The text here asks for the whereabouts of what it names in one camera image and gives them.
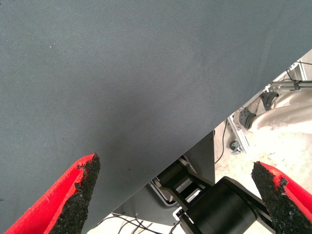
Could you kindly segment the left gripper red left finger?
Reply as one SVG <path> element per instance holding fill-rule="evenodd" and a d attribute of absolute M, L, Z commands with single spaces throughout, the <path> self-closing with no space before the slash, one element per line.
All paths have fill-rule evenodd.
<path fill-rule="evenodd" d="M 95 153 L 84 156 L 6 231 L 8 234 L 79 234 L 100 171 Z"/>

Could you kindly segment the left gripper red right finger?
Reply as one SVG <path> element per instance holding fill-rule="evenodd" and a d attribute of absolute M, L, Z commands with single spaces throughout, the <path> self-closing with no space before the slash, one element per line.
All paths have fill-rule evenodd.
<path fill-rule="evenodd" d="M 277 234 L 312 232 L 312 194 L 277 168 L 257 161 L 252 179 Z"/>

